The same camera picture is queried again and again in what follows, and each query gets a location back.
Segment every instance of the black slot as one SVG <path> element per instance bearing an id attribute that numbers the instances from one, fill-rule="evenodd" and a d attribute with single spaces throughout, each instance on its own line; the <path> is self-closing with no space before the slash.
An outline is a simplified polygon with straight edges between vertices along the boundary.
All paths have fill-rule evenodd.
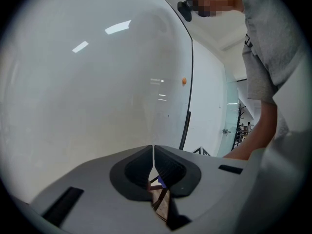
<path id="1" fill-rule="evenodd" d="M 71 209 L 77 203 L 84 190 L 70 187 L 63 195 L 43 214 L 43 218 L 59 227 Z"/>
<path id="2" fill-rule="evenodd" d="M 201 179 L 200 168 L 165 147 L 154 146 L 155 168 L 172 197 L 189 196 Z"/>
<path id="3" fill-rule="evenodd" d="M 234 174 L 241 174 L 243 171 L 242 168 L 238 168 L 234 166 L 227 166 L 227 165 L 220 165 L 219 169 L 230 172 L 230 173 L 234 173 Z"/>
<path id="4" fill-rule="evenodd" d="M 117 162 L 110 170 L 110 181 L 129 200 L 152 201 L 152 195 L 147 191 L 152 168 L 153 147 L 147 146 Z"/>

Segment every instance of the black stripe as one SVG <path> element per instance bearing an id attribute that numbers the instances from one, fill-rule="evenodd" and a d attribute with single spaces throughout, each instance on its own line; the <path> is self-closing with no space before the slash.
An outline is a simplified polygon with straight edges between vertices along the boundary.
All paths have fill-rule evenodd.
<path id="1" fill-rule="evenodd" d="M 204 148 L 203 148 L 203 154 L 206 154 L 208 156 L 211 156 Z"/>
<path id="2" fill-rule="evenodd" d="M 184 148 L 187 131 L 188 131 L 189 125 L 190 125 L 190 119 L 191 119 L 191 112 L 188 111 L 187 114 L 186 114 L 185 125 L 184 125 L 182 139 L 181 139 L 181 143 L 180 143 L 180 147 L 179 147 L 180 150 L 183 150 L 183 148 Z"/>
<path id="3" fill-rule="evenodd" d="M 200 150 L 200 148 L 196 149 L 193 153 L 194 153 L 194 154 L 195 154 L 195 153 L 198 153 L 199 150 Z"/>
<path id="4" fill-rule="evenodd" d="M 43 214 L 43 218 L 59 227 L 71 209 L 77 203 L 84 190 L 70 187 L 63 195 Z"/>
<path id="5" fill-rule="evenodd" d="M 219 169 L 230 172 L 230 173 L 234 173 L 234 174 L 241 174 L 243 171 L 242 168 L 238 168 L 234 166 L 227 166 L 227 165 L 220 165 Z"/>
<path id="6" fill-rule="evenodd" d="M 153 178 L 150 183 L 152 184 L 154 181 L 156 181 L 158 179 L 158 176 L 156 178 Z"/>

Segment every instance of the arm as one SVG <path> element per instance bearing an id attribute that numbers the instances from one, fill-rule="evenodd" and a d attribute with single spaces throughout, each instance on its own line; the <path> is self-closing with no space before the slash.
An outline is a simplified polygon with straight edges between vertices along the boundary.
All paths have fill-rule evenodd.
<path id="1" fill-rule="evenodd" d="M 224 158 L 248 160 L 253 150 L 267 147 L 276 132 L 277 106 L 261 102 L 261 116 L 248 137 Z"/>

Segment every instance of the white curved wall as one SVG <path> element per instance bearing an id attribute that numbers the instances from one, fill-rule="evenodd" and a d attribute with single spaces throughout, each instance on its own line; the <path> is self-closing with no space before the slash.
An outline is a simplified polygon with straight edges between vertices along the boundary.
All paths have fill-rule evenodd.
<path id="1" fill-rule="evenodd" d="M 1 178 L 25 202 L 88 160 L 180 145 L 192 42 L 165 0 L 30 0 L 0 61 Z"/>

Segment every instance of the door handle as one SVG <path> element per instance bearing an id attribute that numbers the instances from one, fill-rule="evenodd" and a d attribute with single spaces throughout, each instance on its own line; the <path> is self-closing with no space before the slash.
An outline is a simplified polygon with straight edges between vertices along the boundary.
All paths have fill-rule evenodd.
<path id="1" fill-rule="evenodd" d="M 229 131 L 228 129 L 223 129 L 223 130 L 222 130 L 222 133 L 223 133 L 223 134 L 227 134 L 227 133 L 230 133 L 230 131 Z"/>

